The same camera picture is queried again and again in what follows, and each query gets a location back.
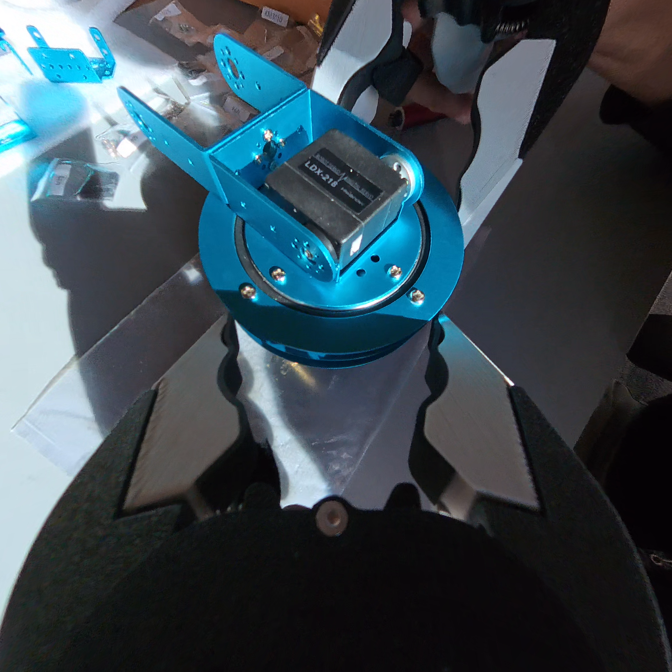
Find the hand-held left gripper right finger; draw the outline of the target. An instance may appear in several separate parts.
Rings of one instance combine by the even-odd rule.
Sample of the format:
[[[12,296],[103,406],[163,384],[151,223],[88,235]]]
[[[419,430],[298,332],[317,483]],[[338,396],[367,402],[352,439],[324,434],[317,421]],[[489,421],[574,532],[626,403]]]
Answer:
[[[414,432],[414,479],[439,512],[483,500],[542,505],[511,402],[513,383],[445,315],[432,323]]]

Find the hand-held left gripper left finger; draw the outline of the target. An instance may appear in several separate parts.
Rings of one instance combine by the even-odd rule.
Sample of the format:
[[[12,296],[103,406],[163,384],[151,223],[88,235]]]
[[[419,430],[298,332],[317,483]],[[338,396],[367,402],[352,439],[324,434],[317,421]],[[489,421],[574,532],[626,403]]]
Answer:
[[[216,515],[280,504],[280,474],[266,439],[256,440],[237,394],[242,376],[234,321],[224,316],[156,386],[122,499],[133,515],[186,505]]]

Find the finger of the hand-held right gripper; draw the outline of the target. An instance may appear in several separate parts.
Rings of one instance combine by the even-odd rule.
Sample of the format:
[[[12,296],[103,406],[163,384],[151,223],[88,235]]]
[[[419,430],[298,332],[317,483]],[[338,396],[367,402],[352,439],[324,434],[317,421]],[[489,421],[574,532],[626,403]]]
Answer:
[[[400,105],[421,73],[407,49],[401,1],[333,1],[314,71],[314,90],[341,107]]]
[[[555,46],[553,39],[524,39],[483,74],[476,151],[460,180],[462,225],[484,222],[522,164],[519,152]]]

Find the red handled screwdriver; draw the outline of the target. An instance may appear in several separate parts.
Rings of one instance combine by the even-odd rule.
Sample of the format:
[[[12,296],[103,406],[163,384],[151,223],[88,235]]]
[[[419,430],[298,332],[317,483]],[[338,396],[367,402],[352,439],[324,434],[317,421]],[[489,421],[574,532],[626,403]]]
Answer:
[[[408,104],[401,107],[403,130],[418,128],[439,120],[449,119],[445,113],[434,112],[420,104]]]

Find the large clear plastic bag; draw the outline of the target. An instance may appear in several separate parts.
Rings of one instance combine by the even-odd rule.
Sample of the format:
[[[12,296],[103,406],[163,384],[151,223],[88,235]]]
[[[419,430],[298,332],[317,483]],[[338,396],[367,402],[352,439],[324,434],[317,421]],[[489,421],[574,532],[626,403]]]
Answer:
[[[160,292],[73,359],[15,424],[13,432],[70,477],[130,405],[154,388],[223,309],[195,296]],[[428,329],[392,355],[362,367],[323,370],[267,353],[236,327],[238,394],[256,440],[273,450],[283,505],[328,495],[377,508],[410,479],[409,443],[425,394]]]

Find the blue toy robot arm base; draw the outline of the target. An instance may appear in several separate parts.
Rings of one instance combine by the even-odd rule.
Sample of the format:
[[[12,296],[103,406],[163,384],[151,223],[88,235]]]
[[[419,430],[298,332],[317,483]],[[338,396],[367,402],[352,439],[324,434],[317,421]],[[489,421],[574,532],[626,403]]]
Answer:
[[[226,34],[225,81],[257,114],[203,147],[127,88],[147,138],[207,190],[200,260],[233,319],[303,364],[371,362],[432,321],[464,259],[456,206],[417,157]]]

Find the grey desk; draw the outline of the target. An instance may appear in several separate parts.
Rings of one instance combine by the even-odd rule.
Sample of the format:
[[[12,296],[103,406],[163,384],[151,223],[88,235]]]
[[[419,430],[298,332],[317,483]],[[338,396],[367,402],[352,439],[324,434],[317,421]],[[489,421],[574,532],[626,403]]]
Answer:
[[[598,120],[609,82],[579,77],[469,242],[448,315],[574,445],[671,273],[671,160]],[[26,543],[70,481],[14,425],[195,254],[205,192],[153,150],[146,210],[29,205],[30,170],[92,156],[83,130],[1,169],[1,523]]]

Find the person's right hand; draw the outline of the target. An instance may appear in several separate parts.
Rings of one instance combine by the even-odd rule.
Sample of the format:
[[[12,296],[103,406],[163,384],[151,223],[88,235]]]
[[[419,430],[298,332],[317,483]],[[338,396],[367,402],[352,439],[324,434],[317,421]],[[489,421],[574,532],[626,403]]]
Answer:
[[[588,67],[647,105],[671,99],[671,2],[610,1]]]

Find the pile of small hardware bags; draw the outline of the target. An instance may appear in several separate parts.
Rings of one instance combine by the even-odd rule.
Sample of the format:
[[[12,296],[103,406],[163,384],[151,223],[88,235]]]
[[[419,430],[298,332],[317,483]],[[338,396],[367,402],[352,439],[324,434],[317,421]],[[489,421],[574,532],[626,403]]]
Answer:
[[[258,110],[223,78],[214,38],[226,34],[289,74],[310,83],[323,26],[314,13],[307,23],[286,18],[276,7],[241,1],[150,1],[129,7],[115,22],[171,58],[170,75],[146,77],[138,96],[165,122],[206,148],[227,138]],[[139,197],[123,195],[139,181],[152,150],[151,130],[123,107],[96,106],[93,159],[57,156],[45,167],[32,200],[92,201],[103,208],[144,209]]]

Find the white foam sheet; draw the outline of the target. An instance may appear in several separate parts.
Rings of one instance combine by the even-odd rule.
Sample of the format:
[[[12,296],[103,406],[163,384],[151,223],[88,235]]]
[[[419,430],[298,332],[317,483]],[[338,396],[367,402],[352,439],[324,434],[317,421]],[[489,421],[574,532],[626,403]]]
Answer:
[[[28,123],[36,138],[20,152],[29,161],[47,149],[87,130],[105,113],[122,107],[117,88],[125,87],[143,96],[172,79],[175,58],[155,46],[153,27],[144,15],[131,19],[135,34],[116,20],[132,1],[2,1],[1,29],[27,72],[8,54],[1,57],[1,96]],[[97,57],[90,28],[100,29],[115,59],[113,77],[101,83],[53,83],[28,53],[35,46],[28,32],[33,26],[54,48],[74,48],[87,57]]]

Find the blue perforated U bracket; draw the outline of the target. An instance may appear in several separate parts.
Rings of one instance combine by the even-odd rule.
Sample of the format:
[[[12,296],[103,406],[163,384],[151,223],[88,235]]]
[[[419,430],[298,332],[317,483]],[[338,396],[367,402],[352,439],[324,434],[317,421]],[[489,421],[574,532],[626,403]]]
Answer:
[[[89,33],[101,55],[100,58],[89,58],[80,49],[48,46],[35,26],[27,26],[27,31],[35,42],[35,46],[28,48],[28,53],[50,82],[102,83],[106,79],[113,78],[116,60],[98,28],[90,27]]]

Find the blue small bracket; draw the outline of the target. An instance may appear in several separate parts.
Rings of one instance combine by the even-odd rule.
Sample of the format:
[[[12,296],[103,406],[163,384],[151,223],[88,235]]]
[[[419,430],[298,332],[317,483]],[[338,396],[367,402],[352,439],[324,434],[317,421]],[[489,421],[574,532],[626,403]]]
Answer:
[[[25,61],[22,59],[21,55],[18,53],[18,51],[15,49],[15,47],[12,45],[12,43],[8,40],[6,37],[5,31],[1,28],[0,30],[0,43],[1,43],[1,54],[3,55],[8,55],[11,54],[13,55],[19,63],[21,63],[21,66],[31,74],[29,66],[25,63]]]

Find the blue plain U bracket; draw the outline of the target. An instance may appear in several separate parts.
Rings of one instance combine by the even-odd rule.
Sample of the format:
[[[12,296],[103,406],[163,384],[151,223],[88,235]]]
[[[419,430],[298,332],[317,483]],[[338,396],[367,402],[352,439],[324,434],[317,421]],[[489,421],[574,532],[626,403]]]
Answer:
[[[24,142],[33,140],[36,134],[22,119],[14,119],[1,124],[0,152],[4,153]]]

